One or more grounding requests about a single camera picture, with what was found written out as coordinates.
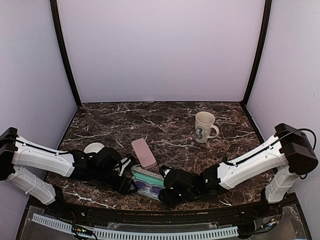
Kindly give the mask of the pink glasses case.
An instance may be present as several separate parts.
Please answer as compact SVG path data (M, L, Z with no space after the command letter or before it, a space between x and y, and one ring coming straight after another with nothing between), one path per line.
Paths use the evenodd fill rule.
M143 169L147 170L157 165L151 149L143 138L132 141L131 146Z

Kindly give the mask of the grey glasses case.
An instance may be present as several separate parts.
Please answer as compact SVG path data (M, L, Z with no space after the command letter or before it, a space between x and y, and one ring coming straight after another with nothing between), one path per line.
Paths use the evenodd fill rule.
M164 187L164 178L157 173L150 172L150 171L145 170L145 169L138 167L138 166L133 166L131 168L131 173L132 173L132 179L134 180L134 182L135 181L142 181L142 182L145 182L149 185L158 185L158 186L163 187L163 189L165 188ZM148 198L154 199L156 201L159 201L158 196L156 196L156 197L147 196L145 194L139 193L138 191L137 191L137 193L141 196L148 197Z

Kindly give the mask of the clear frame dark-lens sunglasses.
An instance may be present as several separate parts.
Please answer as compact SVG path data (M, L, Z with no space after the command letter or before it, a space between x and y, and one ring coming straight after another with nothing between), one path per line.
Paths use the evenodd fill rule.
M137 180L135 185L138 187L138 192L150 197L157 197L164 188L158 185L149 185L146 182Z

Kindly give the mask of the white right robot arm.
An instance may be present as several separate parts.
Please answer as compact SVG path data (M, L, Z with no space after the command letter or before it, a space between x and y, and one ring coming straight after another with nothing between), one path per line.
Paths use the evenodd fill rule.
M201 199L216 199L239 184L266 171L276 168L272 181L264 188L262 201L255 205L255 213L266 217L275 204L283 200L286 192L297 179L305 179L319 164L310 143L308 128L296 129L280 123L275 134L255 149L232 160L206 168L200 174L190 173L163 165L159 172L164 178L164 188L158 199L167 207Z

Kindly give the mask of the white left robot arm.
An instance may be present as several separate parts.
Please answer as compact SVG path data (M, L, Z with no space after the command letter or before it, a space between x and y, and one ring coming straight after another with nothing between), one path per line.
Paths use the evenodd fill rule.
M14 127L0 136L0 179L11 183L50 206L60 218L71 213L65 203L62 190L49 184L27 170L27 167L42 169L66 178L84 182L98 182L111 187L117 193L130 195L138 191L132 178L124 170L133 163L134 157L121 155L113 148L99 142L90 143L84 150L61 151L51 149L18 135Z

